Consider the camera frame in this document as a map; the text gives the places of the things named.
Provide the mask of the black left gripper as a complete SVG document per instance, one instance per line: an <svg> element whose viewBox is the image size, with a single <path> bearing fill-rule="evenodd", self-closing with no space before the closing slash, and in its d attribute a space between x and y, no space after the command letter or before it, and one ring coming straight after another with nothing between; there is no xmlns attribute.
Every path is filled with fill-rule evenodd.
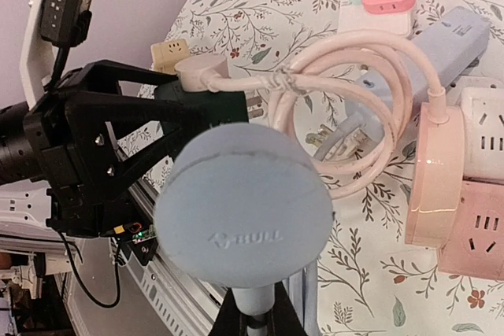
<svg viewBox="0 0 504 336"><path fill-rule="evenodd" d="M130 221L128 188L204 131L196 106L126 97L120 82L159 87L177 76L101 60L67 73L24 117L24 134L50 184L46 225L78 238Z"/></svg>

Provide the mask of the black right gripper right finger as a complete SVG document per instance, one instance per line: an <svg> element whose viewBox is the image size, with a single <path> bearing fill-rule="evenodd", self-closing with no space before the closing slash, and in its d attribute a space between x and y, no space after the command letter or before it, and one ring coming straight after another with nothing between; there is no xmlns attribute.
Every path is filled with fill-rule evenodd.
<svg viewBox="0 0 504 336"><path fill-rule="evenodd" d="M267 335L306 336L282 282L274 286L275 303L267 314Z"/></svg>

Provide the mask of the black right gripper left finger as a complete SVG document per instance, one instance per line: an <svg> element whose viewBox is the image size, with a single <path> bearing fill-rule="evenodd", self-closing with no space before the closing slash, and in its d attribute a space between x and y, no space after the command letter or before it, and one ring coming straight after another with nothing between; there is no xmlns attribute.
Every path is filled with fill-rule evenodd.
<svg viewBox="0 0 504 336"><path fill-rule="evenodd" d="M235 302L231 289L227 290L224 300L210 331L210 336L246 336L247 322Z"/></svg>

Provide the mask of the beige cube socket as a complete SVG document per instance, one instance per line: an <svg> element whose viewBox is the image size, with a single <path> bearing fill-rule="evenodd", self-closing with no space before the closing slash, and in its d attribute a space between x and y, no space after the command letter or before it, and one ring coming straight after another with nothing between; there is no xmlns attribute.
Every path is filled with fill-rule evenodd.
<svg viewBox="0 0 504 336"><path fill-rule="evenodd" d="M175 65L190 56L185 39L158 42L150 47L155 72L175 75Z"/></svg>

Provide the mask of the dark green cube socket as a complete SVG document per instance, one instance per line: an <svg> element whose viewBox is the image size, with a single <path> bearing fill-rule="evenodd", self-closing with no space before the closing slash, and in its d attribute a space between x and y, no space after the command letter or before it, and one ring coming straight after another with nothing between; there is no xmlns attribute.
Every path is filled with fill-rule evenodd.
<svg viewBox="0 0 504 336"><path fill-rule="evenodd" d="M191 119L185 113L181 119L161 122L163 136L154 145L165 148L183 148L194 137L221 124L248 123L246 96L239 92L187 92L180 81L163 84L154 90L156 100L176 102L184 109L196 111L198 116Z"/></svg>

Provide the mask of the light blue round plug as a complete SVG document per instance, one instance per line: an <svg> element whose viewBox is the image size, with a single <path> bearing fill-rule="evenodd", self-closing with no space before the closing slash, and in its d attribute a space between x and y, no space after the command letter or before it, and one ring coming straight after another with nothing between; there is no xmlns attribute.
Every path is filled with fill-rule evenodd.
<svg viewBox="0 0 504 336"><path fill-rule="evenodd" d="M274 286L314 262L332 228L332 200L305 150L257 124L192 139L157 198L162 251L184 273L226 286L241 313L274 305Z"/></svg>

